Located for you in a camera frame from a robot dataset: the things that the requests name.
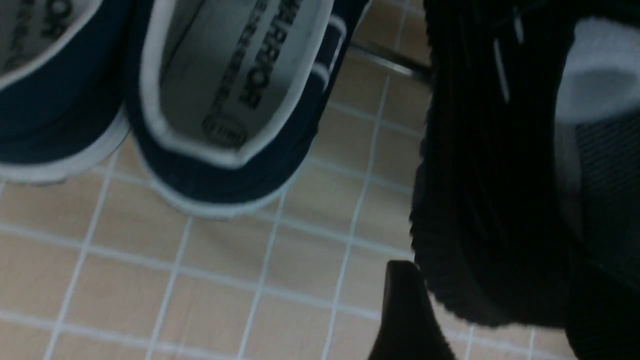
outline circular logo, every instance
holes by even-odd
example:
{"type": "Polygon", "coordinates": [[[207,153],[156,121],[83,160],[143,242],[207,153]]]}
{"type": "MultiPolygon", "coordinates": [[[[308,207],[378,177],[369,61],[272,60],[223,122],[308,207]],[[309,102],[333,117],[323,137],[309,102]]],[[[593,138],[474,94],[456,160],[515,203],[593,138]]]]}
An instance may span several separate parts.
{"type": "Polygon", "coordinates": [[[235,116],[217,113],[208,115],[202,129],[210,141],[222,147],[240,148],[247,139],[247,129],[235,116]]]}

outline white insole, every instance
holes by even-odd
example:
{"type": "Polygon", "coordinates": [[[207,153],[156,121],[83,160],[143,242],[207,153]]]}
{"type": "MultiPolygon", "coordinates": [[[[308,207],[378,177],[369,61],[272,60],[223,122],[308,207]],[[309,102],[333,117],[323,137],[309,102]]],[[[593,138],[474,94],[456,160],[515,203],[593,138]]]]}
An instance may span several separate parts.
{"type": "Polygon", "coordinates": [[[181,0],[161,107],[191,140],[237,149],[273,120],[301,67],[320,0],[181,0]]]}
{"type": "Polygon", "coordinates": [[[33,60],[97,0],[0,0],[0,76],[33,60]]]}

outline navy blue sneaker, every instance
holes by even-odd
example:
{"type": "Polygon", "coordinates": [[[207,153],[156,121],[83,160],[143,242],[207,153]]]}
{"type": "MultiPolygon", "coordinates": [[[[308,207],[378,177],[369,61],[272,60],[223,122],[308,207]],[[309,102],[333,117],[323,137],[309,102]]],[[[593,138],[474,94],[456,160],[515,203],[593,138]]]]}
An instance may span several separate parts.
{"type": "Polygon", "coordinates": [[[0,2],[0,179],[61,181],[124,139],[121,54],[130,4],[0,2]]]}
{"type": "Polygon", "coordinates": [[[138,2],[127,109],[153,187],[203,217],[294,179],[368,0],[138,2]]]}

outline black shoe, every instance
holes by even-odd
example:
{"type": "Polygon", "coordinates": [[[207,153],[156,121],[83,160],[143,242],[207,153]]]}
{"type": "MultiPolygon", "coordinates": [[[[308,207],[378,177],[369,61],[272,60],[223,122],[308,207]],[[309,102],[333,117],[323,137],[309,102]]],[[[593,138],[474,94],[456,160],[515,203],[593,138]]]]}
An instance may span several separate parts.
{"type": "Polygon", "coordinates": [[[416,262],[460,318],[563,327],[575,249],[611,268],[640,259],[640,7],[425,9],[435,78],[411,215],[416,262]]]}

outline tiled floor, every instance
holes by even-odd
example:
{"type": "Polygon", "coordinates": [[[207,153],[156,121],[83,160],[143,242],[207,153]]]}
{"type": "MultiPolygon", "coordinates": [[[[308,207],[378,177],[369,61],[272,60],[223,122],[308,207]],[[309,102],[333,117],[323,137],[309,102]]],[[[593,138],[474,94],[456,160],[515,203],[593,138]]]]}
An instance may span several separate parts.
{"type": "MultiPolygon", "coordinates": [[[[376,0],[357,38],[427,61],[419,0],[376,0]]],[[[349,57],[312,156],[278,202],[189,218],[131,139],[90,174],[0,186],[0,359],[363,360],[407,216],[429,90],[349,57]]],[[[438,317],[460,360],[571,359],[561,333],[438,317]]]]}

